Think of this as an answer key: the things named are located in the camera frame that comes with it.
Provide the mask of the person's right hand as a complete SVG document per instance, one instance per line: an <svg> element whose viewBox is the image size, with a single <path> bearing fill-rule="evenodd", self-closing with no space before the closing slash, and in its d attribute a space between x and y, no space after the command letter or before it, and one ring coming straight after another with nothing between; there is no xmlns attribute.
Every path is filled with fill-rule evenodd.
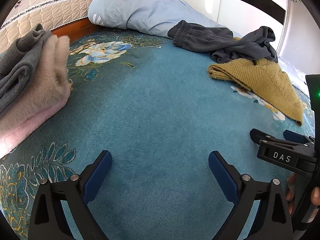
<svg viewBox="0 0 320 240"><path fill-rule="evenodd" d="M286 200L287 200L288 206L289 206L289 213L291 214L293 212L293 206L294 206L293 198L295 196L296 174L294 173L290 177L288 177L286 182L287 182L287 187L288 187ZM319 196L320 196L320 189L319 189L319 187L315 187L313 189L313 191L311 193L311 197L310 197L313 205L319 206L319 204L320 204Z"/></svg>

